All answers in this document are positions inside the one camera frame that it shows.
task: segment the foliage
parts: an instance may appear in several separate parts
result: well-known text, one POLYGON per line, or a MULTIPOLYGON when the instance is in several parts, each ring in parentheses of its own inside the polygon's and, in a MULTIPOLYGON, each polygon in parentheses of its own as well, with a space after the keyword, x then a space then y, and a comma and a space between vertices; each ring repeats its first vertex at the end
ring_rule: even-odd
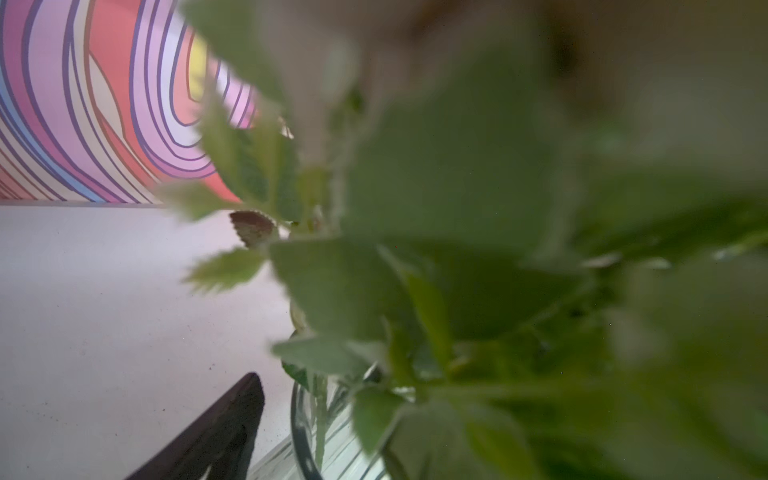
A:
MULTIPOLYGON (((278 91, 237 43, 250 23, 222 20, 246 2, 210 3, 187 14, 214 51, 278 91)), ((332 376, 395 480, 768 477, 761 190, 604 148, 620 122, 553 101, 528 53, 497 41, 380 118, 362 98, 340 121, 342 100, 311 169, 269 104, 248 131, 209 105, 222 178, 292 234, 190 280, 222 290, 269 257, 297 330, 273 351, 315 395, 318 435, 332 376)), ((192 220, 230 206, 199 184, 172 198, 192 220)))

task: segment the multicolored poster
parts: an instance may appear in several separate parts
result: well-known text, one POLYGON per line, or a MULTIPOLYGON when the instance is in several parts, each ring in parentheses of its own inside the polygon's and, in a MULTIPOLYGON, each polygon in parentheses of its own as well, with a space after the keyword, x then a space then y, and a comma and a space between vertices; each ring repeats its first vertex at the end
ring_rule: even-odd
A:
POLYGON ((206 69, 234 125, 256 92, 177 0, 0 0, 0 199, 152 204, 171 178, 233 198, 198 147, 206 69))

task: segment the clear glass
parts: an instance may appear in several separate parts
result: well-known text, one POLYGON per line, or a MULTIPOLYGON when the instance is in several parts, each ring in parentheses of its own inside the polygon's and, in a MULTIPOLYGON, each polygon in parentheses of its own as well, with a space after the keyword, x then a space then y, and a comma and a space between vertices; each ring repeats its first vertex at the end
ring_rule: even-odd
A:
POLYGON ((318 442, 324 414, 318 413, 315 398, 301 385, 293 386, 291 436, 296 465, 304 480, 389 479, 384 462, 366 455, 352 430, 352 407, 346 390, 328 382, 325 442, 318 442))

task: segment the swirl-patterned wall art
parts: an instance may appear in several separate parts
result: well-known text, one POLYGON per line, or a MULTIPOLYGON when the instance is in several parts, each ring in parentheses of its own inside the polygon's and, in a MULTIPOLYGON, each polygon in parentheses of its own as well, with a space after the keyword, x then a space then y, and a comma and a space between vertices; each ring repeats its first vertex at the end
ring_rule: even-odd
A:
POLYGON ((177 0, 0 0, 0 37, 0 199, 154 204, 171 178, 234 199, 198 147, 206 69, 234 125, 256 92, 177 0))

